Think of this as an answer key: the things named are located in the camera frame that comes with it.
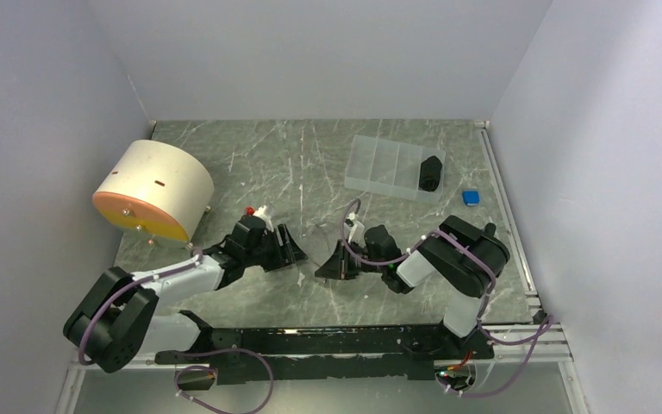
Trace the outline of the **grey underwear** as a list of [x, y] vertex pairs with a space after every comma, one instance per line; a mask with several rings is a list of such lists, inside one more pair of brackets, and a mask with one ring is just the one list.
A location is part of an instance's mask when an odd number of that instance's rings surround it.
[[336, 238], [326, 223], [306, 223], [301, 230], [299, 245], [316, 268], [321, 267], [335, 252]]

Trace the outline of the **black striped underwear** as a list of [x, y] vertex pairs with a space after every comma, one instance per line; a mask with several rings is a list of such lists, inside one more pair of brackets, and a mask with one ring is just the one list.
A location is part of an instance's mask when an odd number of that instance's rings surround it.
[[420, 164], [418, 187], [421, 191], [434, 192], [438, 189], [442, 177], [441, 160], [431, 155]]

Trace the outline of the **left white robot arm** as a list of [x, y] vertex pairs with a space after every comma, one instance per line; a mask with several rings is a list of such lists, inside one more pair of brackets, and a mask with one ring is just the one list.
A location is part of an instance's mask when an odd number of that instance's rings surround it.
[[191, 362], [216, 350], [213, 328], [190, 310], [159, 316], [157, 310], [198, 293], [223, 289], [251, 267], [266, 273], [307, 260], [286, 225], [268, 229], [245, 215], [232, 232], [187, 260], [128, 273], [105, 270], [68, 317], [63, 335], [78, 349], [78, 362], [105, 373], [125, 367], [139, 354], [167, 352]]

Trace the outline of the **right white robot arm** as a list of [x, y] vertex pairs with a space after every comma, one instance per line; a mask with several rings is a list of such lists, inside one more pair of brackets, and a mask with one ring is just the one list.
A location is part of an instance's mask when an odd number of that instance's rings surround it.
[[407, 294], [440, 275], [453, 288], [442, 318], [446, 329], [439, 335], [440, 349], [459, 358], [472, 347], [472, 333], [510, 259], [508, 248], [496, 237], [494, 223], [477, 228], [449, 216], [406, 251], [384, 225], [365, 229], [353, 213], [343, 228], [335, 251], [315, 270], [317, 278], [350, 280], [360, 273], [377, 273], [390, 290]]

